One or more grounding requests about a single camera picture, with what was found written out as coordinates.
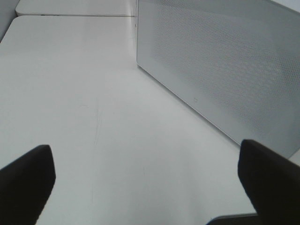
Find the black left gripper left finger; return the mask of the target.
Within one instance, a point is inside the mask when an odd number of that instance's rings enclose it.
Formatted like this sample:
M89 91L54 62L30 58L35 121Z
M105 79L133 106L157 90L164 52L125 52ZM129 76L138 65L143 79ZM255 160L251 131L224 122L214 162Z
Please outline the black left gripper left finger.
M39 145L0 170L0 223L34 225L56 180L49 145Z

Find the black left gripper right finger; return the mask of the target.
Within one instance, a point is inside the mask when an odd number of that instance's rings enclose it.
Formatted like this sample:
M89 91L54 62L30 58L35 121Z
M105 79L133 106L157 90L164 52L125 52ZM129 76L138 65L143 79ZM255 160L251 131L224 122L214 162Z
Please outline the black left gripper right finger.
M254 140L243 140L238 177L264 225L300 223L298 165Z

